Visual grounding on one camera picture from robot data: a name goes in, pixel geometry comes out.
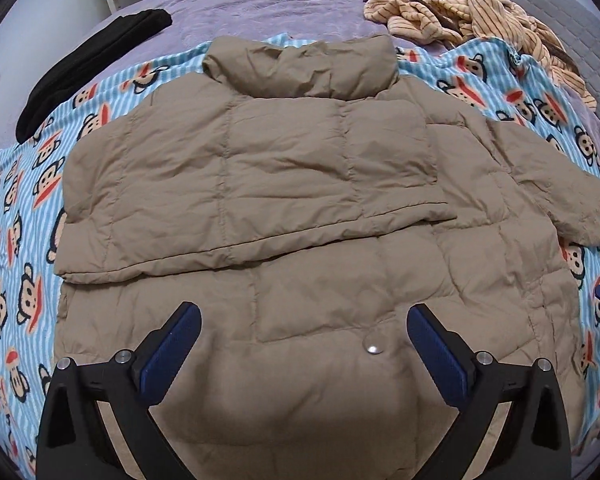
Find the beige striped fleece garment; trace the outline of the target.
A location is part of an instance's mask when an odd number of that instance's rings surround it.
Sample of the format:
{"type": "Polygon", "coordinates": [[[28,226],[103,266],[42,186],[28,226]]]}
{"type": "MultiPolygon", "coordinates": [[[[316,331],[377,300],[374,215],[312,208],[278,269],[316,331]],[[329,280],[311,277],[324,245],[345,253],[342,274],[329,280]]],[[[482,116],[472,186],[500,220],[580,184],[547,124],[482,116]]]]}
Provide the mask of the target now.
{"type": "Polygon", "coordinates": [[[392,36],[419,46],[452,49],[473,39],[498,38],[520,54],[532,56],[550,78],[596,110],[576,62],[558,36],[512,0],[365,0],[366,20],[383,24],[392,36]]]}

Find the black folded garment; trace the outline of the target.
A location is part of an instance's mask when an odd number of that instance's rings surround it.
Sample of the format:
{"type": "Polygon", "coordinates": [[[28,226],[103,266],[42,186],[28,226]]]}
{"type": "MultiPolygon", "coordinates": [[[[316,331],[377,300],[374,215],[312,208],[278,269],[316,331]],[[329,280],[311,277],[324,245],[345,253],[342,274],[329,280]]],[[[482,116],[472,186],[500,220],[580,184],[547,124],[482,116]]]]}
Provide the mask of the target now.
{"type": "Polygon", "coordinates": [[[23,144],[62,102],[113,62],[172,25],[164,9],[148,9],[115,18],[57,62],[31,90],[16,123],[16,140],[23,144]]]}

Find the purple bed cover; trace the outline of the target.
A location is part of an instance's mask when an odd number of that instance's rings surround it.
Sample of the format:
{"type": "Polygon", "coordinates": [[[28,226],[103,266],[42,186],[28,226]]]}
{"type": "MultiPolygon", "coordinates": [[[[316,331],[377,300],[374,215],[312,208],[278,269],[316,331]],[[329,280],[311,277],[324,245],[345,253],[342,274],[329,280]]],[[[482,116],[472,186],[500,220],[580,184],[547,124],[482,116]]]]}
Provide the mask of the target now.
{"type": "MultiPolygon", "coordinates": [[[[125,13],[145,9],[168,11],[172,25],[113,62],[97,80],[216,36],[265,39],[286,32],[299,39],[346,40],[385,30],[364,18],[363,0],[142,0],[125,13]]],[[[600,152],[600,118],[595,113],[585,118],[600,152]]]]}

